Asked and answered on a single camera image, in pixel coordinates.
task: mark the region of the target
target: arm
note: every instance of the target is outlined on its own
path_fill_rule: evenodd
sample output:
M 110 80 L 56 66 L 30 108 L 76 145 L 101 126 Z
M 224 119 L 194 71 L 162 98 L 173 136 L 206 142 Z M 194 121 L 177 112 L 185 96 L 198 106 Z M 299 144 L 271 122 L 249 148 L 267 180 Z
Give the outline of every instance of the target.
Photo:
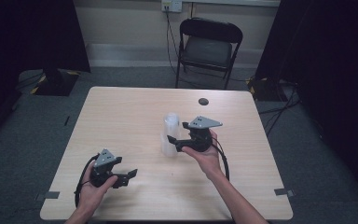
M 217 135 L 213 131 L 211 131 L 211 135 L 214 139 L 217 139 Z M 236 223 L 267 223 L 258 211 L 226 179 L 220 169 L 219 154 L 215 148 L 209 147 L 204 152 L 198 152 L 191 147 L 183 147 L 182 150 L 199 163 L 201 170 L 212 181 L 223 198 Z
M 83 183 L 85 184 L 80 191 L 79 205 L 74 213 L 69 217 L 69 219 L 66 220 L 66 224 L 86 223 L 100 205 L 104 194 L 117 181 L 117 176 L 112 176 L 107 179 L 106 182 L 99 188 L 92 186 L 89 181 L 94 162 L 89 165 L 86 173 L 84 174 Z

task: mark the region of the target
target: folding chair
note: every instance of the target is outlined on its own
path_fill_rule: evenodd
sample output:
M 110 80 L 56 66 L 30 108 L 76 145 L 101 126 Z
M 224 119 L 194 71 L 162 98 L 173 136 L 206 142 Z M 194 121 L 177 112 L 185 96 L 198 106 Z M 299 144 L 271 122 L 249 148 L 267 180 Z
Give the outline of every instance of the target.
M 182 21 L 175 88 L 178 88 L 180 64 L 182 64 L 185 71 L 186 65 L 189 65 L 224 72 L 226 90 L 242 38 L 241 29 L 229 22 L 202 18 Z

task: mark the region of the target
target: dark curtain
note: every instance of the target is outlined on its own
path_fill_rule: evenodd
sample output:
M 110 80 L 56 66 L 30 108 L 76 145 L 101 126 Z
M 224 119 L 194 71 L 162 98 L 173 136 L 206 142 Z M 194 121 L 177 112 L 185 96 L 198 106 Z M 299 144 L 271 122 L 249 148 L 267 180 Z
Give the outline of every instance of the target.
M 358 181 L 358 0 L 282 0 L 256 78 L 286 79 Z
M 72 0 L 0 1 L 0 106 L 22 71 L 90 71 Z

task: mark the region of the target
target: electrical outlet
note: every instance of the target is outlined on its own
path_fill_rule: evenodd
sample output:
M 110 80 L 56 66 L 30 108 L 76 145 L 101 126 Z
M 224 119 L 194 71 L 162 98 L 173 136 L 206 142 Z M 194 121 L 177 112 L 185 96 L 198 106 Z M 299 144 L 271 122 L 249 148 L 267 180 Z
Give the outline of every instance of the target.
M 182 0 L 161 0 L 161 11 L 182 12 Z
M 161 0 L 161 11 L 170 11 L 172 8 L 172 0 Z
M 182 12 L 182 1 L 172 1 L 172 12 Z

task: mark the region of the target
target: light wood tabletop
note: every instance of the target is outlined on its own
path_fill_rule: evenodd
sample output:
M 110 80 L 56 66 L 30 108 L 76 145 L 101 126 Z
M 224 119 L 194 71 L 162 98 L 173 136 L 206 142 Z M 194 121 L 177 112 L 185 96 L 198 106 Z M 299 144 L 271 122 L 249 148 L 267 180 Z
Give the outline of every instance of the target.
M 200 105 L 206 98 L 208 105 Z M 161 152 L 163 118 L 176 113 L 180 121 L 203 116 L 223 123 L 215 127 L 226 153 L 230 181 L 265 219 L 290 219 L 287 195 L 258 116 L 247 91 L 206 91 L 94 87 L 81 110 L 40 216 L 67 219 L 75 210 L 74 191 L 87 161 L 104 148 L 122 163 L 114 173 L 138 169 L 127 187 L 110 189 L 94 220 L 227 220 L 230 213 L 219 193 L 194 159 L 185 153 Z M 182 139 L 189 130 L 181 128 Z

